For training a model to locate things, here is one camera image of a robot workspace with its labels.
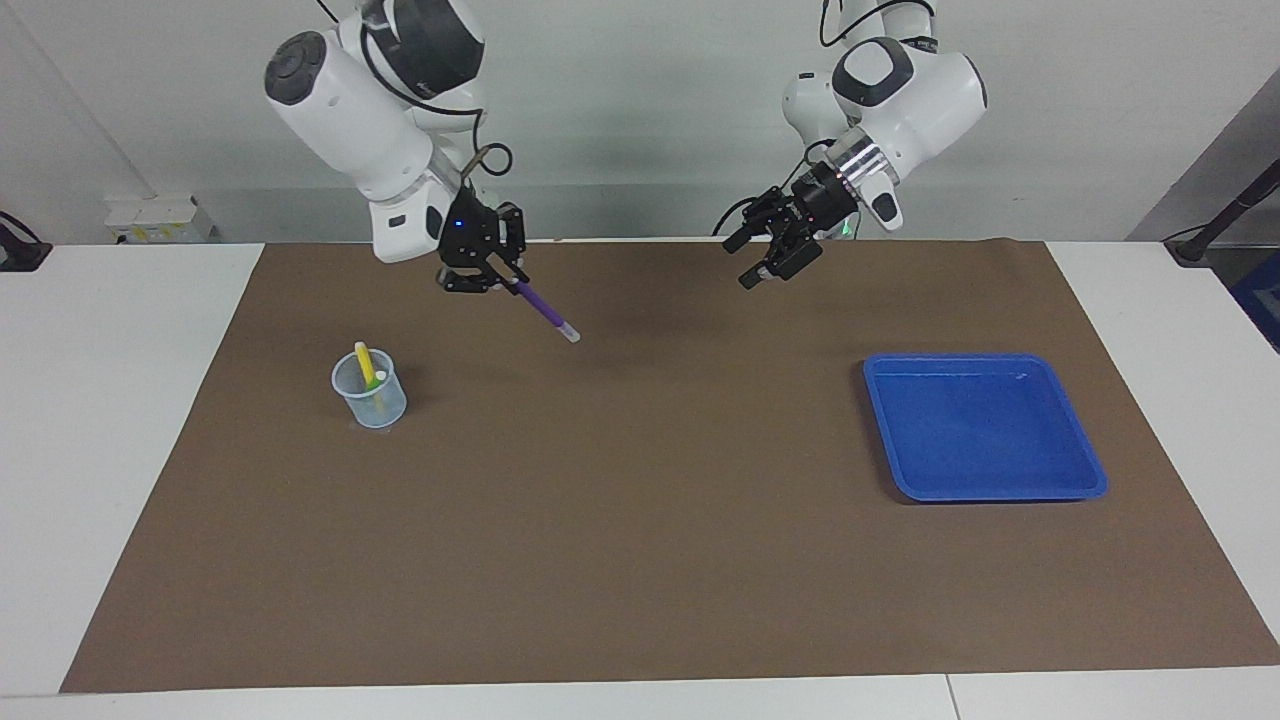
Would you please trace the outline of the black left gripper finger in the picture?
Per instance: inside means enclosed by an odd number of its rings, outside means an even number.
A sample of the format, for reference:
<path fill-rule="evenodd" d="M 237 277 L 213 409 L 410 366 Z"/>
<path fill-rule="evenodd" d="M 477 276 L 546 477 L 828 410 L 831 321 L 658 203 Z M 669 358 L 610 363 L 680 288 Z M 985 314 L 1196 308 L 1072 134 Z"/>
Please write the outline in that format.
<path fill-rule="evenodd" d="M 744 199 L 735 204 L 722 220 L 724 222 L 737 208 L 742 209 L 742 222 L 722 241 L 722 249 L 727 252 L 737 252 L 755 237 L 786 234 L 790 227 L 799 220 L 794 199 L 781 187 L 769 187 L 758 196 Z"/>
<path fill-rule="evenodd" d="M 739 277 L 745 290 L 764 281 L 790 281 L 823 254 L 820 242 L 806 232 L 769 234 L 765 256 Z"/>

